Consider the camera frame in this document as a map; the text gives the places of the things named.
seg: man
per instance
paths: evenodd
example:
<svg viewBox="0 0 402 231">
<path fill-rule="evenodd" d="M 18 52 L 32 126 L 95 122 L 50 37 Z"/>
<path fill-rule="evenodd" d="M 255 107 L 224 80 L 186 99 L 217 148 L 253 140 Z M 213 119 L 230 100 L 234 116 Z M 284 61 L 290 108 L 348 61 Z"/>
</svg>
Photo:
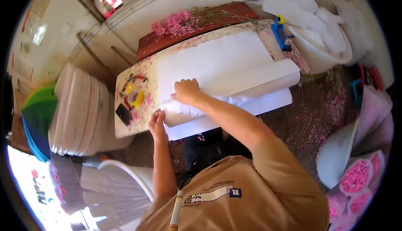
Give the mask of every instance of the man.
<svg viewBox="0 0 402 231">
<path fill-rule="evenodd" d="M 228 140 L 218 140 L 216 145 L 207 145 L 210 136 L 204 134 L 187 140 L 190 144 L 186 145 L 186 163 L 191 181 L 180 188 L 183 205 L 179 230 L 327 230 L 326 197 L 264 123 L 203 93 L 196 79 L 176 82 L 174 89 L 172 98 L 203 111 L 243 144 L 229 140 L 231 147 L 224 145 Z M 156 199 L 143 214 L 139 231 L 169 230 L 178 192 L 164 117 L 157 110 L 149 123 L 155 148 Z M 215 140 L 216 133 L 211 134 Z"/>
</svg>

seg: floor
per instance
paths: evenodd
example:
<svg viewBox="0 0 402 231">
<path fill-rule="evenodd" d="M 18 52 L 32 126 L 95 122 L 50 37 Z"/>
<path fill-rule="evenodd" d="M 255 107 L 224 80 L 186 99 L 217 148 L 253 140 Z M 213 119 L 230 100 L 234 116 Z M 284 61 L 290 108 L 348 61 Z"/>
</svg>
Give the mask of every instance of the floor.
<svg viewBox="0 0 402 231">
<path fill-rule="evenodd" d="M 302 77 L 301 84 L 290 88 L 293 103 L 259 115 L 259 118 L 284 141 L 289 150 L 317 182 L 318 151 L 326 138 L 343 125 L 353 122 L 359 109 L 353 105 L 346 68 L 337 66 L 329 72 Z M 169 151 L 175 173 L 184 172 L 185 141 L 170 141 Z M 153 139 L 148 132 L 138 134 L 127 148 L 107 153 L 128 165 L 153 166 Z"/>
</svg>

